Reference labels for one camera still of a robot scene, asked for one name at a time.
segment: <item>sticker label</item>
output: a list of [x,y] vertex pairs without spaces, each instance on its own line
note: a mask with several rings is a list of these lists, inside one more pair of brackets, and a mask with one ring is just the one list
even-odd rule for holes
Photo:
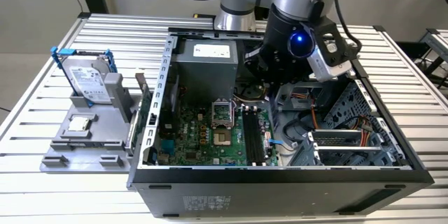
[[77,88],[93,103],[110,102],[100,72],[94,68],[70,67]]
[[226,210],[230,199],[232,196],[184,196],[185,210]]
[[230,58],[230,46],[197,44],[193,48],[194,57]]

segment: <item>slotted metal table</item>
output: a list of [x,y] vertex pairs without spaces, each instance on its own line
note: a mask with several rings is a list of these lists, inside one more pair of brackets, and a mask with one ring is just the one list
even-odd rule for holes
[[[205,18],[92,14],[76,20],[58,48],[110,49],[122,84],[130,93],[138,93],[134,69],[144,69],[146,82],[154,84],[168,27],[213,26]],[[264,28],[265,22],[260,22],[257,30]],[[364,44],[360,63],[370,82],[434,178],[429,188],[365,217],[154,220],[138,194],[126,191],[126,174],[38,171],[70,107],[72,90],[49,59],[0,126],[0,222],[448,223],[448,102],[386,32],[372,26],[349,26],[349,30]]]

